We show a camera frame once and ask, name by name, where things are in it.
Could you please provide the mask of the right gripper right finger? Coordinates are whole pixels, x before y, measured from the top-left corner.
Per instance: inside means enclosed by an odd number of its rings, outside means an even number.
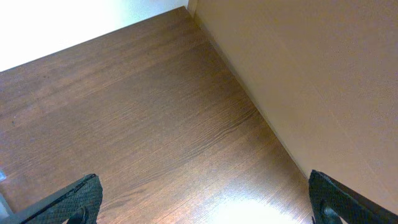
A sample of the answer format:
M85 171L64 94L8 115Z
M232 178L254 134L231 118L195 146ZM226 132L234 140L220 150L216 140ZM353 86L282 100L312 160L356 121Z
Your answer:
M308 183L313 223L397 224L395 213L322 172L312 170Z

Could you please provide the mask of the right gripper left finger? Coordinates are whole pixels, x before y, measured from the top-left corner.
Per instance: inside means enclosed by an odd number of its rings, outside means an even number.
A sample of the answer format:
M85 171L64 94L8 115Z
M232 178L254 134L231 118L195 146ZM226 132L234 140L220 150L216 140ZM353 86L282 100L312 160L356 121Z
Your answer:
M35 204L9 215L1 223L96 224L103 188L96 174L88 174Z

